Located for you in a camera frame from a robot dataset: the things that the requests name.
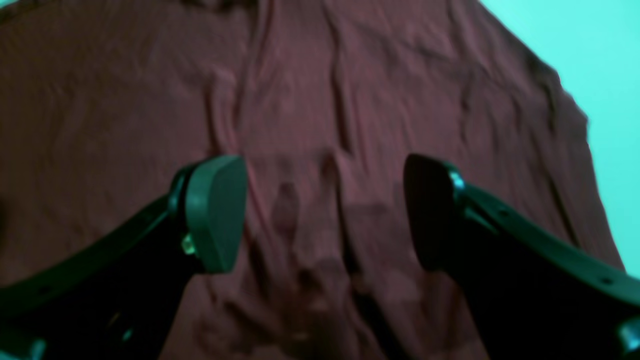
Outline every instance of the black plastic arm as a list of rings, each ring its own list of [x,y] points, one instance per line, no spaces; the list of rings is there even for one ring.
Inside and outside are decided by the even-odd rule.
[[[492,360],[639,358],[639,281],[465,184],[448,163],[410,155],[404,196],[422,267],[460,285]]]

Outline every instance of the rubber pad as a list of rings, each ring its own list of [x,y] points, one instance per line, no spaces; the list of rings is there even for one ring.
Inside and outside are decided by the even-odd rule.
[[[196,255],[209,273],[231,272],[244,226],[247,173],[238,156],[202,163],[191,175],[185,215]]]

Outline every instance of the maroon fabric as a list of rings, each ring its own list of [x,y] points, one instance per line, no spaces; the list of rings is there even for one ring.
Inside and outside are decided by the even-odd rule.
[[[0,284],[186,163],[248,161],[236,269],[191,281],[162,359],[486,358],[460,291],[413,253],[410,152],[622,267],[584,114],[477,1],[19,4],[0,25]]]

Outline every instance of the teal wall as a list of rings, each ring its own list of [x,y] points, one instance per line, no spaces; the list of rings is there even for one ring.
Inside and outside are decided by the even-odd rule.
[[[640,0],[483,0],[560,74],[589,117],[600,196],[640,278]]]

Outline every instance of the sheet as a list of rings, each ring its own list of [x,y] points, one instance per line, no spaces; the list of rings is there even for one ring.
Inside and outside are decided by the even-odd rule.
[[[249,165],[232,274],[161,359],[482,360],[413,253],[410,152],[622,268],[587,119],[475,0],[22,0],[0,10],[0,284],[89,246],[216,154]]]

